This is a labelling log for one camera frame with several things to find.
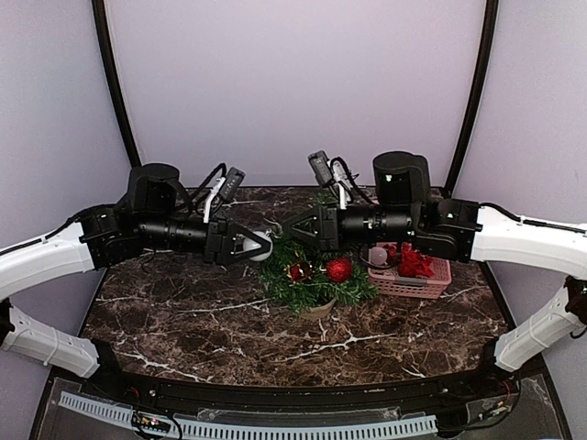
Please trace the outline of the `red drum ornament gold trim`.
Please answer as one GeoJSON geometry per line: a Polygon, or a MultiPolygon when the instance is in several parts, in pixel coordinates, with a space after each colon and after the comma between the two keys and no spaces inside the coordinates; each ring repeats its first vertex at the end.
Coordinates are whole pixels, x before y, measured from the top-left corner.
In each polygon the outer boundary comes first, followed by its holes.
{"type": "Polygon", "coordinates": [[[285,268],[287,278],[292,283],[309,280],[314,272],[313,266],[307,261],[299,261],[285,268]]]}

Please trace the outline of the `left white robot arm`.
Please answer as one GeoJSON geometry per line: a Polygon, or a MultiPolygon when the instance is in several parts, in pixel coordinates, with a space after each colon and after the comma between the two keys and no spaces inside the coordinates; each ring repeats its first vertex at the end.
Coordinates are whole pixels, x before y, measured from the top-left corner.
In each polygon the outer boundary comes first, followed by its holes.
{"type": "Polygon", "coordinates": [[[150,163],[131,170],[127,192],[117,203],[95,205],[54,231],[1,251],[1,348],[83,378],[110,400],[129,392],[109,344],[80,338],[44,324],[10,302],[12,295],[70,275],[103,270],[144,251],[201,256],[219,266],[263,260],[272,252],[268,234],[212,215],[214,200],[229,201],[244,174],[219,165],[222,176],[196,215],[194,198],[172,165],[150,163]]]}

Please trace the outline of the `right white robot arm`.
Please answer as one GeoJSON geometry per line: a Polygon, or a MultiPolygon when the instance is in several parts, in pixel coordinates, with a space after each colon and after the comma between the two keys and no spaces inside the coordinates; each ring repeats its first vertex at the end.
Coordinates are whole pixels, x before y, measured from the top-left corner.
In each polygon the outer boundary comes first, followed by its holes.
{"type": "Polygon", "coordinates": [[[318,204],[287,220],[291,236],[322,251],[354,244],[409,243],[429,257],[500,263],[559,278],[553,296],[484,349],[468,389],[490,396],[528,360],[586,325],[586,225],[513,214],[495,203],[435,196],[425,157],[384,152],[372,161],[375,197],[318,204]]]}

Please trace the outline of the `small green christmas tree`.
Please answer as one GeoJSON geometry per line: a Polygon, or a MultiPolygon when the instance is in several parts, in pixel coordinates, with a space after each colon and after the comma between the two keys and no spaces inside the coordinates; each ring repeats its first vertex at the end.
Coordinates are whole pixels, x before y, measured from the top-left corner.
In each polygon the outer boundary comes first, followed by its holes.
{"type": "Polygon", "coordinates": [[[272,227],[273,251],[258,269],[263,295],[297,316],[330,303],[356,305],[375,298],[366,268],[349,250],[323,251],[287,233],[290,217],[320,204],[332,204],[328,190],[313,187],[279,187],[280,208],[272,227]]]}

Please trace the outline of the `pink plastic basket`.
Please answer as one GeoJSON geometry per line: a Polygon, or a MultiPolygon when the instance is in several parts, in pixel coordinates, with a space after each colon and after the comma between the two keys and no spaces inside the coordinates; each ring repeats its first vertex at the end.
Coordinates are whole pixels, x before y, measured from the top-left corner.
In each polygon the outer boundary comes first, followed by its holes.
{"type": "Polygon", "coordinates": [[[370,284],[379,294],[437,299],[452,282],[450,263],[409,243],[377,243],[368,253],[370,284]]]}

